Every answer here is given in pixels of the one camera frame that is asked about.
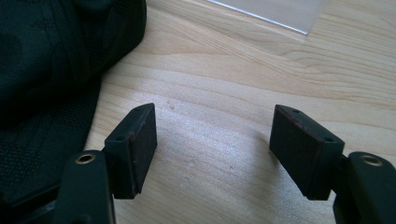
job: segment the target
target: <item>black mesh fabric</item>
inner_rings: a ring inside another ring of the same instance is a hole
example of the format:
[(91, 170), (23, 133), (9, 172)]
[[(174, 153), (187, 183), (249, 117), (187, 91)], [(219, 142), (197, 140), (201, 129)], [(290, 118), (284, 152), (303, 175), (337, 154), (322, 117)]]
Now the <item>black mesh fabric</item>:
[(145, 0), (0, 0), (0, 210), (59, 184), (145, 27)]

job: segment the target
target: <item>wooden surface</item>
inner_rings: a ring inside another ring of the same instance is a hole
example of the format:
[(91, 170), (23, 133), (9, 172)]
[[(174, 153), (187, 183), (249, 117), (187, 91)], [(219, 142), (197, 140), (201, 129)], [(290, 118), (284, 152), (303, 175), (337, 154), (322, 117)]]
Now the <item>wooden surface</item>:
[(331, 0), (304, 36), (205, 0), (148, 0), (143, 42), (104, 75), (86, 148), (156, 105), (158, 147), (118, 223), (334, 223), (269, 151), (274, 106), (396, 164), (396, 3)]

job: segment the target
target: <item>clear plastic sheet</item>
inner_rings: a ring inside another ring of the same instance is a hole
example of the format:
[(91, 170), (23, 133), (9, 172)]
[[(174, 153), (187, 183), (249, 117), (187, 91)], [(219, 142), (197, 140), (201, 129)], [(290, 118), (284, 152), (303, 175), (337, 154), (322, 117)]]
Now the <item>clear plastic sheet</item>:
[(325, 0), (208, 0), (307, 35)]

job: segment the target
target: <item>screw hole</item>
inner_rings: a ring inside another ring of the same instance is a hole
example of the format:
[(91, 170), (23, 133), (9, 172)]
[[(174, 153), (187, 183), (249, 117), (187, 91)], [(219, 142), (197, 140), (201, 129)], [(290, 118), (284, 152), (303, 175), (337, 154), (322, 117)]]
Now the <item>screw hole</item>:
[(333, 140), (332, 140), (330, 137), (325, 137), (324, 140), (325, 140), (326, 142), (333, 142)]
[(85, 154), (76, 159), (77, 164), (86, 164), (95, 160), (95, 155), (93, 154)]
[(117, 140), (117, 141), (120, 141), (120, 142), (122, 142), (124, 139), (125, 139), (124, 136), (118, 136), (118, 137), (116, 138), (116, 140)]
[(369, 165), (382, 166), (382, 161), (372, 156), (368, 156), (368, 155), (361, 156), (361, 160)]

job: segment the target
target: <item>wooden table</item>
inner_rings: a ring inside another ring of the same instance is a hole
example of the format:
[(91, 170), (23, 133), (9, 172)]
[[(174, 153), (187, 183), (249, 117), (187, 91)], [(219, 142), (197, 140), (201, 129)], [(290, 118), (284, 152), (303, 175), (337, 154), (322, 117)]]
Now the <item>wooden table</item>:
[(206, 0), (148, 0), (143, 42), (104, 75), (86, 148), (156, 105), (158, 147), (118, 223), (334, 223), (269, 151), (276, 104), (396, 164), (396, 3), (331, 0), (305, 36)]

